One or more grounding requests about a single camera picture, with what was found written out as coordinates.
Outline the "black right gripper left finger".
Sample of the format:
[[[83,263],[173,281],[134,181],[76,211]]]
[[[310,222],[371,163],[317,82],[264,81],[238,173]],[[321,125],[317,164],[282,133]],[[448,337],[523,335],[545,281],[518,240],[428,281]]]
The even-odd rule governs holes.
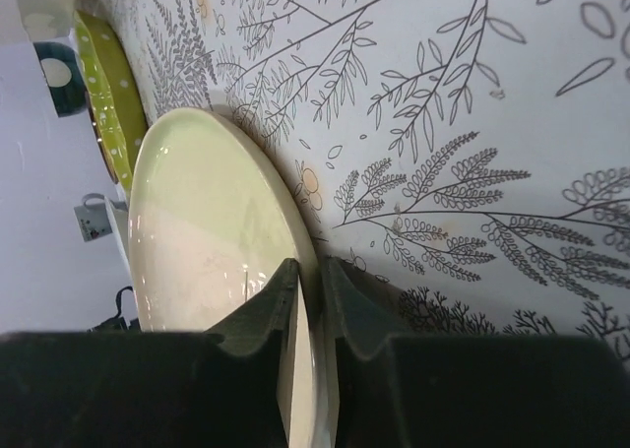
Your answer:
[[[285,447],[277,390],[299,266],[204,332],[1,338],[5,447]]]

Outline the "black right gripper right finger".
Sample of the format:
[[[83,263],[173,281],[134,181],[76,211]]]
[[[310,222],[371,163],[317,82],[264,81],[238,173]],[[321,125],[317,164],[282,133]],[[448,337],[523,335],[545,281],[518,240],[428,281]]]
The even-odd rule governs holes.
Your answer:
[[[424,336],[321,267],[339,447],[625,447],[629,376],[576,337]]]

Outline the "beige green floral plate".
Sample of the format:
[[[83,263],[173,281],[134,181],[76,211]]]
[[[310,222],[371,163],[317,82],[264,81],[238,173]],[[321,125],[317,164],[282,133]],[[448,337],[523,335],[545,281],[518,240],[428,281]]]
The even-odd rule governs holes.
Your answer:
[[[127,257],[145,331],[201,331],[300,266],[279,391],[288,443],[330,445],[319,265],[280,174],[226,118],[176,108],[148,131],[133,173]]]

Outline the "green dotted scalloped plate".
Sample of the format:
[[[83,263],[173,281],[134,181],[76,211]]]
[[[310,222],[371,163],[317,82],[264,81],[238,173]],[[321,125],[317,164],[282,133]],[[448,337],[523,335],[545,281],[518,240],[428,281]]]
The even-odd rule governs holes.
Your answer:
[[[148,130],[133,72],[107,21],[77,10],[74,30],[99,147],[112,179],[129,193]]]

